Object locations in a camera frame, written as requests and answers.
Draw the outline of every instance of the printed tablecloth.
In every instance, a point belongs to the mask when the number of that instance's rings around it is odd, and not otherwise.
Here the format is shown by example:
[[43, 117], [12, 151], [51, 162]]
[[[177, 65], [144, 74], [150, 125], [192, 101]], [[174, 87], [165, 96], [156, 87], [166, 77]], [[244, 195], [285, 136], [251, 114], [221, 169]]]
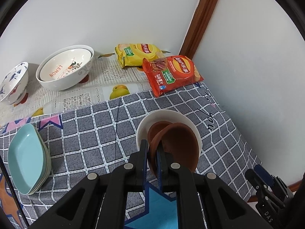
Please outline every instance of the printed tablecloth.
[[[196, 125], [203, 145], [196, 172], [216, 173], [248, 200], [253, 188], [244, 173], [261, 161], [226, 112], [219, 108], [205, 84], [200, 83], [181, 87], [159, 98], [151, 91], [139, 92], [52, 117], [29, 118], [50, 151], [52, 170], [35, 194], [22, 195], [15, 189], [28, 223], [33, 223], [88, 173], [102, 175], [125, 164], [130, 154], [137, 151], [135, 134], [140, 121], [158, 109], [178, 111]], [[0, 153], [8, 172], [7, 151], [17, 130], [0, 135]], [[147, 181], [157, 186], [149, 169]], [[0, 199], [7, 199], [9, 193], [6, 188], [6, 192], [0, 193]], [[175, 197], [175, 193], [166, 195], [171, 199]], [[145, 195], [129, 193], [126, 223], [144, 210]], [[16, 228], [19, 228], [18, 219], [11, 217]]]

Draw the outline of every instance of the potato chip bag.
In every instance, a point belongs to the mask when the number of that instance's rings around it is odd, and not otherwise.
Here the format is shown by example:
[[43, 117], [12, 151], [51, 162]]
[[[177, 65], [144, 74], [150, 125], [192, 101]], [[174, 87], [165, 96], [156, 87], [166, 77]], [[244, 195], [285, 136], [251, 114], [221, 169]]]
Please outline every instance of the potato chip bag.
[[118, 44], [115, 52], [122, 68], [142, 66], [143, 59], [154, 60], [164, 57], [162, 51], [151, 44]]
[[203, 80], [193, 61], [182, 55], [151, 61], [144, 59], [143, 70], [156, 97]]

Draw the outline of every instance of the stacked bowls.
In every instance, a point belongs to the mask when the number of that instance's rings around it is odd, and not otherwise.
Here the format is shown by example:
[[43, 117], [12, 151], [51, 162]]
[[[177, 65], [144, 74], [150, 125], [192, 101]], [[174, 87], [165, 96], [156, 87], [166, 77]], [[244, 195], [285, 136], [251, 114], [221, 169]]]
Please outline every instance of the stacked bowls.
[[68, 89], [89, 73], [94, 50], [87, 45], [65, 47], [48, 56], [36, 70], [36, 79], [51, 90]]
[[50, 174], [49, 151], [32, 124], [25, 124], [18, 130], [7, 158], [13, 183], [21, 194], [35, 193]]

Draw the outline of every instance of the wooden door frame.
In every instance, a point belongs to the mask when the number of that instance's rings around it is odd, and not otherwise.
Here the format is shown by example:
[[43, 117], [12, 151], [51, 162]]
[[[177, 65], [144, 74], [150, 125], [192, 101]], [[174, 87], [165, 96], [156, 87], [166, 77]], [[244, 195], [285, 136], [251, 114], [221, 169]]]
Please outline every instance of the wooden door frame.
[[199, 0], [190, 27], [180, 50], [180, 55], [193, 58], [212, 17], [218, 0]]

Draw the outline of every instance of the green label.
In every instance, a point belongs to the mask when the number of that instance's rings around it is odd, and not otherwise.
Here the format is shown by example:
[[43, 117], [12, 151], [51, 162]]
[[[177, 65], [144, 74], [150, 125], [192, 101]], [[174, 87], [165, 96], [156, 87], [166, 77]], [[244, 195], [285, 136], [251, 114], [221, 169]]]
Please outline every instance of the green label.
[[125, 51], [127, 56], [133, 56], [134, 55], [130, 47], [124, 48], [124, 51]]
[[167, 84], [172, 84], [172, 83], [174, 83], [176, 81], [176, 79], [173, 78], [173, 75], [170, 73], [170, 71], [168, 69], [167, 70], [163, 70], [162, 74], [163, 74]]

